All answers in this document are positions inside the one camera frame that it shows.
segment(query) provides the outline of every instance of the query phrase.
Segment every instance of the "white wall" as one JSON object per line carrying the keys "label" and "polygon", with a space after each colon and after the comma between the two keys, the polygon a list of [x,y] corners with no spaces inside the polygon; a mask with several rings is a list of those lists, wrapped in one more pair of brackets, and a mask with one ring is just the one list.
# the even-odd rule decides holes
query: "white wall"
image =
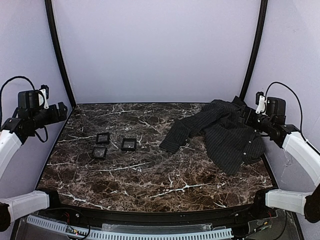
{"label": "white wall", "polygon": [[[0,86],[9,78],[23,75],[36,88],[49,86],[49,104],[69,100],[60,76],[47,21],[45,2],[34,0],[0,1]],[[2,123],[17,107],[18,92],[30,90],[23,79],[9,83],[3,91]],[[63,122],[48,126],[49,140],[29,138],[11,160],[0,181],[0,198],[13,197],[35,189],[50,150]],[[43,129],[38,131],[43,136]],[[0,234],[9,239],[11,231]]]}
{"label": "white wall", "polygon": [[[303,109],[302,131],[320,149],[320,1],[271,0],[268,2],[261,45],[246,95],[255,106],[257,91],[266,91],[273,81],[291,87]],[[299,105],[283,86],[273,85],[269,96],[286,100],[288,124],[300,126]],[[267,158],[279,187],[289,191],[315,189],[303,168],[282,149],[267,142]],[[320,239],[320,224],[311,224],[300,216],[305,239]]]}
{"label": "white wall", "polygon": [[260,1],[54,0],[77,103],[231,101]]}

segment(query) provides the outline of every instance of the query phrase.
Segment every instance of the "black curved frame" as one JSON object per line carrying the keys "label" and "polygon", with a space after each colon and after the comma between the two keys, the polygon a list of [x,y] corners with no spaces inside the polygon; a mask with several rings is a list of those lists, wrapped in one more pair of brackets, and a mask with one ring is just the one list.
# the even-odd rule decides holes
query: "black curved frame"
{"label": "black curved frame", "polygon": [[45,3],[46,16],[48,19],[48,25],[49,25],[49,29],[50,29],[50,34],[51,34],[52,44],[53,44],[53,48],[54,48],[54,52],[55,52],[56,61],[59,66],[59,70],[60,70],[60,74],[62,77],[62,81],[64,84],[66,94],[69,98],[71,107],[74,108],[74,107],[76,107],[77,104],[76,104],[76,100],[75,100],[74,94],[71,89],[71,85],[69,82],[64,58],[62,56],[62,52],[61,52],[61,48],[60,48],[57,27],[56,27],[56,22],[55,22],[55,15],[54,15],[53,7],[52,7],[52,1],[51,0],[44,0],[44,3]]}
{"label": "black curved frame", "polygon": [[[69,82],[68,74],[66,71],[66,66],[63,60],[61,47],[58,39],[58,33],[54,18],[54,11],[52,6],[52,0],[44,0],[45,2],[45,9],[48,19],[48,25],[50,29],[52,44],[56,56],[56,60],[59,66],[60,74],[63,80],[63,84],[65,87],[65,90],[67,92],[67,96],[69,98],[70,104],[72,108],[74,108],[77,104],[74,98],[74,94],[72,92],[72,88]],[[252,77],[252,73],[254,70],[254,66],[256,63],[258,50],[261,42],[261,37],[263,33],[263,27],[266,17],[266,11],[267,11],[267,4],[268,0],[261,0],[260,4],[260,11],[259,11],[259,17],[258,17],[258,23],[257,28],[255,32],[254,42],[252,46],[252,52],[250,56],[250,60],[248,63],[248,68],[246,71],[246,75],[243,81],[243,85],[240,92],[240,98],[244,100],[250,80]],[[272,180],[272,185],[274,187],[278,187],[276,179],[271,171],[271,168],[269,166],[269,163],[267,161],[266,156],[262,156],[262,160],[268,170],[268,173]],[[38,179],[37,186],[41,180],[41,176]],[[241,205],[236,207],[228,207],[225,209],[215,209],[215,210],[204,210],[204,211],[193,211],[193,212],[172,212],[172,213],[145,213],[145,212],[121,212],[121,211],[105,211],[105,210],[98,210],[98,209],[91,209],[91,208],[84,208],[84,207],[77,207],[77,206],[71,206],[71,205],[65,205],[65,207],[69,208],[75,208],[82,213],[84,213],[86,216],[90,218],[90,223],[93,226],[101,226],[102,223],[109,223],[109,224],[122,224],[122,225],[140,225],[140,226],[181,226],[181,225],[195,225],[195,224],[202,224],[202,223],[212,223],[213,226],[226,226],[227,228],[236,228],[236,227],[243,227],[244,222],[248,222],[249,218],[243,219],[243,221],[237,220],[231,214],[235,211],[246,209],[249,205]],[[41,212],[41,215],[45,216],[47,213],[45,211]],[[298,234],[300,236],[300,239],[303,240],[303,234],[302,230],[298,221],[298,218],[296,214],[293,214],[294,221],[298,228]],[[79,225],[86,225],[86,222],[78,222]],[[17,220],[14,224],[14,228],[11,235],[11,240],[15,239],[17,230],[19,226],[19,220]]]}
{"label": "black curved frame", "polygon": [[246,97],[246,94],[248,91],[248,87],[249,87],[249,84],[251,81],[252,73],[255,68],[257,55],[258,55],[258,51],[259,51],[259,46],[260,46],[260,42],[261,42],[261,37],[262,37],[262,32],[264,30],[264,24],[265,24],[266,13],[267,13],[267,5],[268,5],[268,0],[261,0],[258,23],[256,26],[251,56],[250,56],[248,68],[246,70],[246,74],[244,77],[243,85],[242,85],[240,96],[239,96],[239,98],[242,101],[245,100],[245,97]]}

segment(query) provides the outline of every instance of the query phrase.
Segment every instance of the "brown marble surface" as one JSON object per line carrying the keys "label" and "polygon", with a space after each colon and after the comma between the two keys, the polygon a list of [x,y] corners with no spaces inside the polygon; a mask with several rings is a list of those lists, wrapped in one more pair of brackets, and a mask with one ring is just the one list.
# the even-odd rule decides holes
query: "brown marble surface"
{"label": "brown marble surface", "polygon": [[[39,187],[57,189],[64,204],[130,212],[184,212],[253,202],[272,185],[262,161],[226,175],[207,156],[204,136],[176,154],[159,148],[175,119],[203,104],[85,104],[73,111]],[[92,159],[96,134],[110,132],[105,159]],[[136,152],[122,152],[137,138]]]}

